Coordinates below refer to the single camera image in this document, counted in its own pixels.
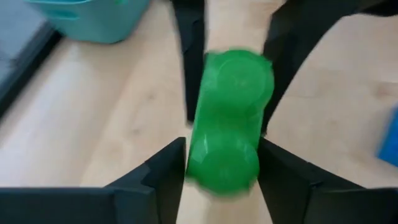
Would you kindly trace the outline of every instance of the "teal plastic bin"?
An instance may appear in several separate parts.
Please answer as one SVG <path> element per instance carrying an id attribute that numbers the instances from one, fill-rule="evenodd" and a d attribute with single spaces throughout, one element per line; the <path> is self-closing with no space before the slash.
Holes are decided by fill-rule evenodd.
<path id="1" fill-rule="evenodd" d="M 136 28 L 150 0 L 26 0 L 75 40 L 115 43 Z"/>

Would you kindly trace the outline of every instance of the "gray surface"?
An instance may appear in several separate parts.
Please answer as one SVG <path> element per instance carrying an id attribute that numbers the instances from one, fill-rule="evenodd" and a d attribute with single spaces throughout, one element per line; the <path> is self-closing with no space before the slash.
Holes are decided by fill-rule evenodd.
<path id="1" fill-rule="evenodd" d="M 0 0 L 0 83 L 19 59 L 45 19 L 23 0 Z"/>

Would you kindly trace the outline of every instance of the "table surface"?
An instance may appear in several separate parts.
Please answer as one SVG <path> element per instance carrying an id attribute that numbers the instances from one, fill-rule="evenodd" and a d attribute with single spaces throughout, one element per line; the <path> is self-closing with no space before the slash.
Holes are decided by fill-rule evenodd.
<path id="1" fill-rule="evenodd" d="M 260 51 L 281 1 L 209 1 L 208 49 Z M 174 19 L 154 1 L 126 41 L 65 39 L 0 128 L 1 186 L 104 186 L 189 136 Z M 398 101 L 398 17 L 350 16 L 311 53 L 267 139 L 365 187 L 398 186 L 375 158 Z M 183 190 L 178 223 L 271 223 L 258 186 L 234 200 Z"/>

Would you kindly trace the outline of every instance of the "blue object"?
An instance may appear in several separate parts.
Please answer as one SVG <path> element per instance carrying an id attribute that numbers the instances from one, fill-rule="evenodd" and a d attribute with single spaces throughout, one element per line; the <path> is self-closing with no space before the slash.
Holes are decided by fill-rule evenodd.
<path id="1" fill-rule="evenodd" d="M 26 0 L 75 40 L 115 43 L 135 29 L 150 0 Z"/>
<path id="2" fill-rule="evenodd" d="M 394 109 L 391 123 L 378 157 L 398 167 L 398 108 Z"/>

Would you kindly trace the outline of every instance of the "light wood surface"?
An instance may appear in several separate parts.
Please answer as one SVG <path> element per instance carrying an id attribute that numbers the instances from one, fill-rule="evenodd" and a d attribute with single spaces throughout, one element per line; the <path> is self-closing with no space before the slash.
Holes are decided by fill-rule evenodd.
<path id="1" fill-rule="evenodd" d="M 211 0 L 208 49 L 260 51 L 280 2 Z M 2 122 L 0 186 L 103 186 L 189 135 L 170 10 L 154 1 L 118 44 L 63 40 Z M 397 24 L 339 21 L 300 69 L 267 138 L 365 187 L 398 186 L 398 168 L 374 156 L 398 101 Z M 186 184 L 178 223 L 271 221 L 258 186 L 220 201 Z"/>

